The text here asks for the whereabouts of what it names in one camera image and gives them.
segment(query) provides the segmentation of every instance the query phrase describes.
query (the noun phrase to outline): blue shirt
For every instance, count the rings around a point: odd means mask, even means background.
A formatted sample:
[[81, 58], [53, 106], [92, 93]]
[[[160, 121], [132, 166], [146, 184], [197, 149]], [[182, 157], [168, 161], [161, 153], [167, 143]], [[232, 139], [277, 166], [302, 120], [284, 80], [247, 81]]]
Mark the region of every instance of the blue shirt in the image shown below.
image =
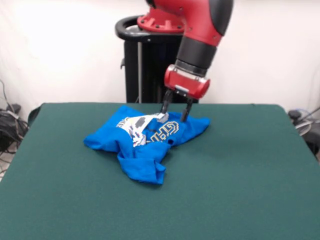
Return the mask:
[[132, 137], [117, 126], [128, 117], [139, 116], [144, 114], [127, 106], [120, 107], [101, 128], [84, 139], [84, 144], [94, 150], [118, 153], [121, 168], [129, 178], [163, 184], [166, 168], [161, 161], [168, 150], [203, 133], [210, 120], [189, 116], [187, 121], [181, 122], [181, 113], [169, 112], [165, 123], [153, 119], [142, 132], [146, 136], [146, 144], [134, 147]]

